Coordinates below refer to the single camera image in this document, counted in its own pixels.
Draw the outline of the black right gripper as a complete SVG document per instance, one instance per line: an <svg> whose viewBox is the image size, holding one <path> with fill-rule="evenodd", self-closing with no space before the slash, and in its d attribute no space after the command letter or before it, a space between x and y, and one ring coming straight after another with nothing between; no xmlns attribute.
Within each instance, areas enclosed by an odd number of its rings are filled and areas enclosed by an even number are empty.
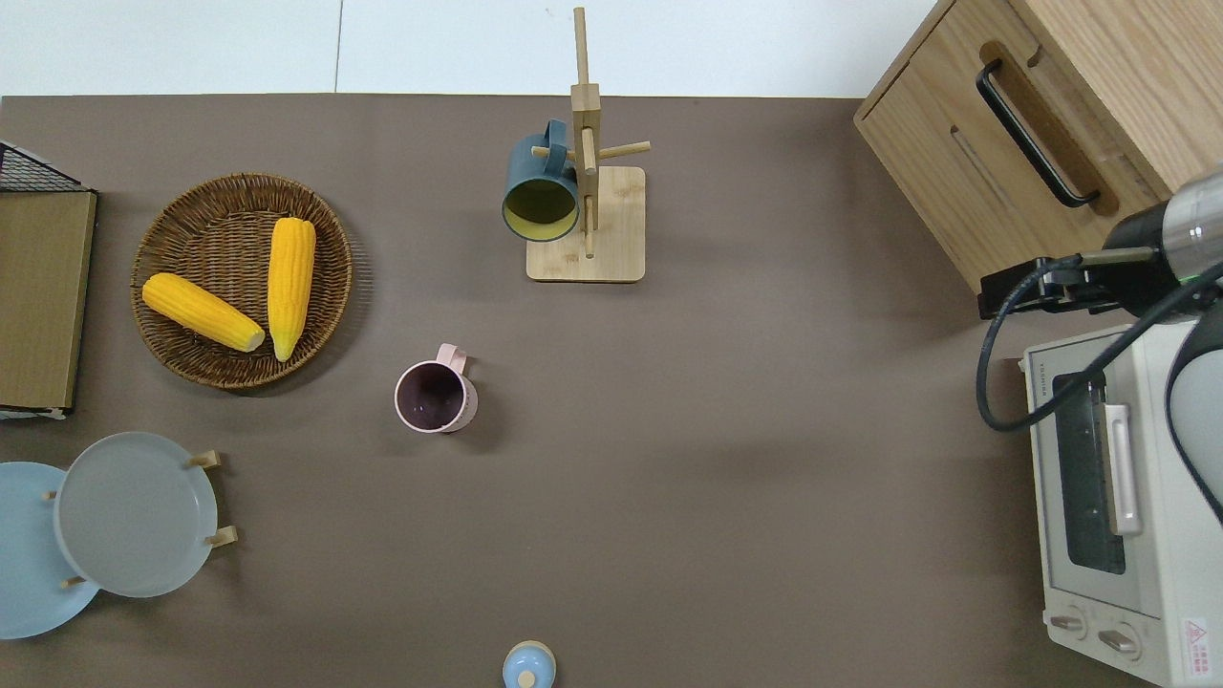
<svg viewBox="0 0 1223 688"><path fill-rule="evenodd" d="M1106 236L1106 248L1148 247L1159 253L1163 249L1167 205L1162 202L1124 218ZM1036 310L1051 299L1044 306L1047 312L1109 312L1123 308L1132 317L1144 317L1180 286L1166 258L1159 255L1144 263L1106 266L1106 286L1095 277L1095 266L1088 266L1084 258L1058 258L1053 262L1052 258L1032 258L978 279L978 318L996 318L1008 295L1042 266L1044 284L1037 280L1035 286L1024 290L1013 312Z"/></svg>

